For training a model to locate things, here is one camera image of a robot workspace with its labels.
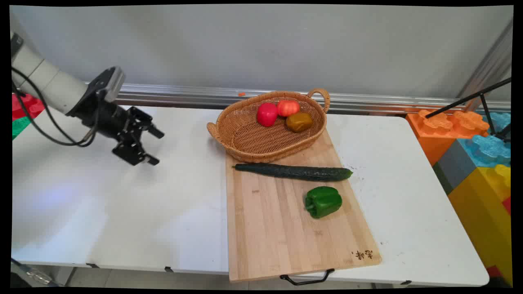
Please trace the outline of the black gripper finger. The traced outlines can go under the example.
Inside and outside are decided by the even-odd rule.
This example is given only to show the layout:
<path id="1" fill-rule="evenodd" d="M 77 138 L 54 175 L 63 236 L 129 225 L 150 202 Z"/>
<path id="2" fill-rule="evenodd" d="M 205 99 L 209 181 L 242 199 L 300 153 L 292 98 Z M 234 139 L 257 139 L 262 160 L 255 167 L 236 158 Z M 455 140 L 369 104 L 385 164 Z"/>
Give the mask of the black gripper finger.
<path id="1" fill-rule="evenodd" d="M 129 108 L 129 119 L 129 129 L 132 131 L 147 131 L 157 139 L 162 139 L 165 135 L 154 125 L 152 116 L 134 106 Z"/>
<path id="2" fill-rule="evenodd" d="M 146 161 L 153 166 L 159 164 L 158 158 L 145 151 L 141 143 L 141 135 L 141 132 L 119 134 L 116 138 L 116 147 L 112 149 L 112 153 L 133 166 L 136 166 L 143 161 Z"/>

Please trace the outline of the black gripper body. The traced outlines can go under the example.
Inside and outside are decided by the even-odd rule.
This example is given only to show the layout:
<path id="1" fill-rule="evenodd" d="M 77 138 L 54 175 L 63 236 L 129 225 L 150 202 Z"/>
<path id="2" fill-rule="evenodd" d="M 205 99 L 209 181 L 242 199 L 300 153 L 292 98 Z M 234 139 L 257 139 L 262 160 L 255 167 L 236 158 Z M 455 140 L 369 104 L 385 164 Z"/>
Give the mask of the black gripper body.
<path id="1" fill-rule="evenodd" d="M 117 142 L 136 143 L 139 140 L 139 109 L 124 109 L 103 98 L 83 98 L 74 106 L 74 117 L 88 128 Z"/>

